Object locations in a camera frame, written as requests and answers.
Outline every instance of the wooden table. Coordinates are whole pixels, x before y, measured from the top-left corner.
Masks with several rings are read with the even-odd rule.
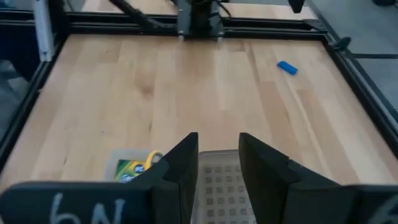
[[[147,13],[167,1],[135,0]],[[300,19],[287,6],[226,4],[233,16]],[[86,11],[114,11],[87,0]],[[292,77],[276,67],[295,65]],[[248,132],[341,184],[398,181],[398,164],[319,42],[71,35],[0,178],[103,180],[113,149],[201,151]]]

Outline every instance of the white pole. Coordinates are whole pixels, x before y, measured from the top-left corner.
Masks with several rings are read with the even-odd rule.
[[[51,61],[54,55],[54,40],[47,1],[33,0],[37,44],[42,62]]]

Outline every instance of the blue eraser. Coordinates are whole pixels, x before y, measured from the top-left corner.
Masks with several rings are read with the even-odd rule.
[[[280,61],[278,62],[278,67],[285,70],[287,73],[291,75],[295,75],[298,71],[297,68],[293,67],[291,64],[285,62],[285,61]]]

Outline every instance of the perforated plate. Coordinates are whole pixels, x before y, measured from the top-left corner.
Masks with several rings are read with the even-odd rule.
[[[195,200],[193,223],[256,223],[242,178],[238,150],[199,153]]]

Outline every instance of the black aluminum frame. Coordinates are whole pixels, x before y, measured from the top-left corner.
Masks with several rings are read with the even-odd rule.
[[[27,117],[38,97],[39,90],[45,83],[53,65],[57,60],[63,44],[70,34],[108,34],[108,35],[165,35],[178,36],[177,29],[155,30],[145,29],[125,14],[102,12],[53,12],[57,15],[57,46],[56,54],[51,62],[42,62],[38,67],[29,92],[12,119],[11,125],[3,140],[0,142],[0,171],[11,153]],[[164,24],[175,25],[176,15],[148,14]],[[30,27],[33,13],[29,11],[0,11],[1,26]],[[346,50],[335,50],[333,43],[338,41],[333,29],[325,27],[318,20],[288,20],[288,19],[251,19],[233,17],[225,21],[224,38],[245,39],[284,39],[284,40],[316,40],[320,41],[335,65],[345,78],[363,108],[378,128],[380,134],[389,145],[391,151],[398,158],[398,133],[394,124],[385,113],[385,107],[373,97],[376,91],[373,86],[363,82],[361,78],[366,72],[356,63],[355,59]]]

